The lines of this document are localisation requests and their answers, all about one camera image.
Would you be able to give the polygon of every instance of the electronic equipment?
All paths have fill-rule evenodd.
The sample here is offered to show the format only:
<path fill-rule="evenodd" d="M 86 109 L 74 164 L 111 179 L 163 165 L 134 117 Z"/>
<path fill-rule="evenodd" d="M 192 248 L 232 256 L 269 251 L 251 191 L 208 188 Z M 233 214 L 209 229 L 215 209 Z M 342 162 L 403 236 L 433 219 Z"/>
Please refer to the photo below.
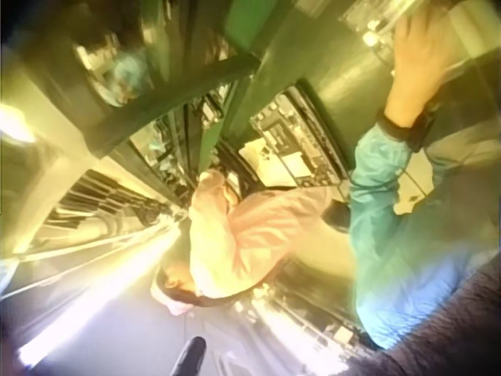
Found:
<path fill-rule="evenodd" d="M 296 186 L 336 186 L 348 178 L 336 143 L 298 86 L 281 92 L 250 122 L 265 141 L 261 157 L 277 157 Z"/>

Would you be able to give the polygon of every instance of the wrist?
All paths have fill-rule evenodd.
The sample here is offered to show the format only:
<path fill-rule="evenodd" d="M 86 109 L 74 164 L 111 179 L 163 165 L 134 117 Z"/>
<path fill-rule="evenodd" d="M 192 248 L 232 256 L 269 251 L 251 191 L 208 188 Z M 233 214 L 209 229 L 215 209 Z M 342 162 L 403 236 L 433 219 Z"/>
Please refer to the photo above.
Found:
<path fill-rule="evenodd" d="M 416 101 L 416 96 L 401 89 L 391 89 L 388 96 L 384 116 L 402 128 L 412 128 L 416 119 L 423 112 L 424 105 Z"/>

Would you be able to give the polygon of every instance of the black wristband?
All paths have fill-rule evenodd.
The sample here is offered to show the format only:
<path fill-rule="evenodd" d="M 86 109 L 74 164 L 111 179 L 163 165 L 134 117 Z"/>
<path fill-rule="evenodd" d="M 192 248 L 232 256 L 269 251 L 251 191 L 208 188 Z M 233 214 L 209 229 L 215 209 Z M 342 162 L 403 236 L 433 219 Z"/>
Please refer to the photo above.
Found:
<path fill-rule="evenodd" d="M 424 138 L 433 125 L 433 118 L 422 113 L 417 117 L 411 128 L 403 128 L 388 119 L 384 114 L 384 110 L 379 110 L 377 113 L 377 124 L 392 139 L 407 143 L 409 149 L 413 153 L 417 153 L 421 150 Z"/>

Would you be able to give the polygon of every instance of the teal jacket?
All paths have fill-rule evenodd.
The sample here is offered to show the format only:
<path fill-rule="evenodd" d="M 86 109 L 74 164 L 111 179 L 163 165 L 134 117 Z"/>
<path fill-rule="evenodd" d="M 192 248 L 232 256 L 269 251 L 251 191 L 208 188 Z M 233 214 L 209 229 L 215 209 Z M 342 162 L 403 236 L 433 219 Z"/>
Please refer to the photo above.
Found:
<path fill-rule="evenodd" d="M 385 349 L 430 316 L 496 252 L 474 251 L 479 246 L 465 241 L 470 239 L 465 233 L 445 235 L 448 227 L 460 230 L 451 211 L 458 205 L 449 199 L 447 186 L 445 194 L 433 192 L 412 214 L 395 214 L 398 177 L 410 156 L 405 143 L 376 125 L 356 147 L 351 177 L 356 310 L 367 333 Z M 441 181 L 442 176 L 434 176 L 435 184 Z"/>

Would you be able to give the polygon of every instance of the blue sleeve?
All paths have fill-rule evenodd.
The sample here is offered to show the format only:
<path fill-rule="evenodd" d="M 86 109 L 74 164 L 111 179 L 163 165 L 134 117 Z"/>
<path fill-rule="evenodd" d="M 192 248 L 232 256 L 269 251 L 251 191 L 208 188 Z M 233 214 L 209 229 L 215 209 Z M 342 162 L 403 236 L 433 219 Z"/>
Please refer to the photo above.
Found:
<path fill-rule="evenodd" d="M 410 150 L 376 125 L 359 141 L 351 178 L 350 242 L 357 262 L 356 309 L 381 347 L 392 347 L 454 292 L 467 248 L 419 262 L 426 239 L 409 237 L 412 216 L 396 215 L 398 176 Z"/>
<path fill-rule="evenodd" d="M 411 151 L 386 136 L 379 126 L 370 129 L 355 149 L 356 167 L 350 188 L 350 242 L 357 263 L 382 256 L 387 240 L 400 223 L 393 209 L 398 200 L 398 175 Z"/>

